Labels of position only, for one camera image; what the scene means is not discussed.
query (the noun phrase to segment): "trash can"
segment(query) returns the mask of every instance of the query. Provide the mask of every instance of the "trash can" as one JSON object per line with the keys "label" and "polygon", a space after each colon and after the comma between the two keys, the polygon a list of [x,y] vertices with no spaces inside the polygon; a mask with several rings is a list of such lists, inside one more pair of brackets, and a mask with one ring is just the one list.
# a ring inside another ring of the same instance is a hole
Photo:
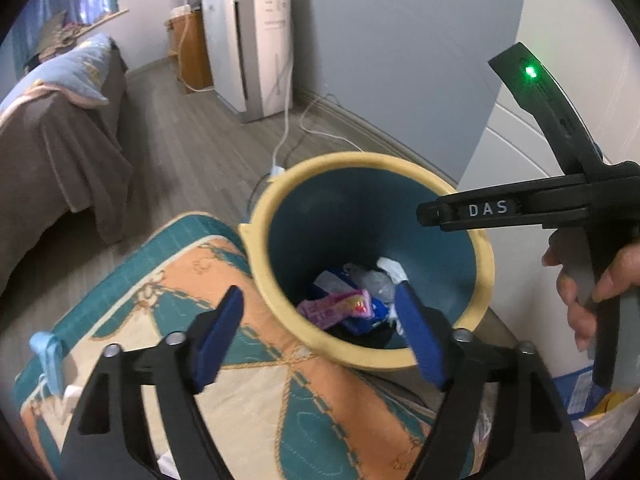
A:
{"label": "trash can", "polygon": [[254,280],[282,325],[317,354],[364,370],[415,365],[397,334],[324,332],[295,310],[316,276],[379,256],[402,264],[426,306],[456,327],[474,330],[494,285],[494,255],[484,230],[423,228],[418,204],[455,190],[424,168],[377,153],[312,158],[272,179],[249,224],[239,229]]}

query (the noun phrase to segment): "blue curtain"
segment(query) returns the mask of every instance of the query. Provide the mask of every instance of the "blue curtain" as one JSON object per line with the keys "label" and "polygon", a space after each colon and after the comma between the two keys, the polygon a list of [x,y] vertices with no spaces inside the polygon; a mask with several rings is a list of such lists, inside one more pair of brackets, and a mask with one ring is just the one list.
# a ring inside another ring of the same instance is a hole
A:
{"label": "blue curtain", "polygon": [[15,73],[24,75],[24,65],[35,54],[40,29],[51,17],[66,10],[65,23],[95,23],[107,12],[118,10],[118,0],[29,0],[12,27]]}

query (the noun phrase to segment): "gray blanket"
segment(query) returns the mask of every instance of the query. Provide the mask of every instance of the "gray blanket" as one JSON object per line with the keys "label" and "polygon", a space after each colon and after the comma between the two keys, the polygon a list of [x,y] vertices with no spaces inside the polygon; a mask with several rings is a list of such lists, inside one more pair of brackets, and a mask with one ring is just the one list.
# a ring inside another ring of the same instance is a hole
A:
{"label": "gray blanket", "polygon": [[91,207],[102,239],[122,237],[131,165],[116,139],[126,67],[111,56],[107,106],[83,110],[60,92],[22,106],[0,135],[0,294],[12,270],[66,211]]}

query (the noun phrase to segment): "pink wrapper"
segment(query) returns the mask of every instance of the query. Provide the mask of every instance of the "pink wrapper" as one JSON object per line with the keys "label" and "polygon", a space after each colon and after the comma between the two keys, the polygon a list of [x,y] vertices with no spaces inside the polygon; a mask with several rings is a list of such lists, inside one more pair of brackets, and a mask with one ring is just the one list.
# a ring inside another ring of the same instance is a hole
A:
{"label": "pink wrapper", "polygon": [[315,301],[303,300],[296,310],[322,330],[331,328],[349,316],[369,318],[373,315],[371,296],[366,290],[329,294]]}

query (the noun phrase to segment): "yellow rim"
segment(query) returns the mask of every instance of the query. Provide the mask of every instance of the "yellow rim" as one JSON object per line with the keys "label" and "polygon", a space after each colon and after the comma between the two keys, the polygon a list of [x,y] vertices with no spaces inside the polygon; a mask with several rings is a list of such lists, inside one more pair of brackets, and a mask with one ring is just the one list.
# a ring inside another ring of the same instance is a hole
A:
{"label": "yellow rim", "polygon": [[[239,231],[249,256],[255,283],[273,315],[300,341],[317,354],[362,370],[398,370],[415,366],[411,349],[372,349],[347,343],[328,335],[300,316],[289,303],[271,270],[267,240],[274,214],[285,197],[305,180],[320,173],[343,168],[374,168],[392,171],[420,182],[438,195],[455,189],[440,177],[400,158],[379,153],[332,153],[302,162],[271,179],[271,185],[258,200],[250,224]],[[494,288],[494,252],[484,230],[468,232],[476,254],[476,286],[469,304],[456,321],[457,328],[475,330],[489,306]]]}

